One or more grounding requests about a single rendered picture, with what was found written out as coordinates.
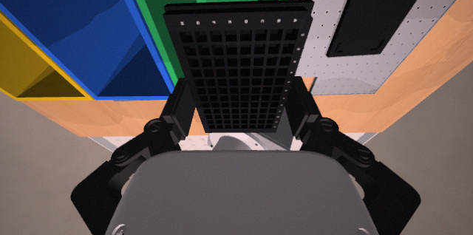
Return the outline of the blue bin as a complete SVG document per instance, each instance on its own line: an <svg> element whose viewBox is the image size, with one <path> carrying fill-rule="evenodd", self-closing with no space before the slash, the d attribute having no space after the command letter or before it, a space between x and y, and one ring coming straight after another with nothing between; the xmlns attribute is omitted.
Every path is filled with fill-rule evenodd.
<svg viewBox="0 0 473 235"><path fill-rule="evenodd" d="M97 101L175 88L136 0L0 0L0 11Z"/></svg>

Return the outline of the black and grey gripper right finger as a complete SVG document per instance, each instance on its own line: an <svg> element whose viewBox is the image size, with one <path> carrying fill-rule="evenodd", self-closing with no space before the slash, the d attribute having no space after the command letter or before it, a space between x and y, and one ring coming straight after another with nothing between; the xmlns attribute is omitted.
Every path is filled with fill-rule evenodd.
<svg viewBox="0 0 473 235"><path fill-rule="evenodd" d="M315 105L314 105L315 104ZM364 190L364 204L379 235L400 235L421 204L418 192L364 145L339 131L338 124L322 117L301 76L294 76L285 103L290 128L303 144L299 151L331 157Z"/></svg>

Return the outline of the yellow open-top bin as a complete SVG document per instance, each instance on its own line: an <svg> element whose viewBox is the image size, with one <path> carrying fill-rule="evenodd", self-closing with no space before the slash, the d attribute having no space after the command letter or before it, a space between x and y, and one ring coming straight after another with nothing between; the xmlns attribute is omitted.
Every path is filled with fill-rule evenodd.
<svg viewBox="0 0 473 235"><path fill-rule="evenodd" d="M16 101L94 100L2 11L0 91Z"/></svg>

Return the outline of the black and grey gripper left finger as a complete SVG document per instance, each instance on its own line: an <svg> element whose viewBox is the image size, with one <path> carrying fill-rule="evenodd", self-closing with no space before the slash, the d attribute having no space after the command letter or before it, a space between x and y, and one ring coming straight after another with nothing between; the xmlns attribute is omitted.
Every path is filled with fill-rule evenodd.
<svg viewBox="0 0 473 235"><path fill-rule="evenodd" d="M182 151L179 142L188 137L196 108L186 78L178 79L169 98L159 118L146 123L141 134L118 147L110 161L73 189L72 203L92 235L105 235L122 187L142 162L164 152Z"/></svg>

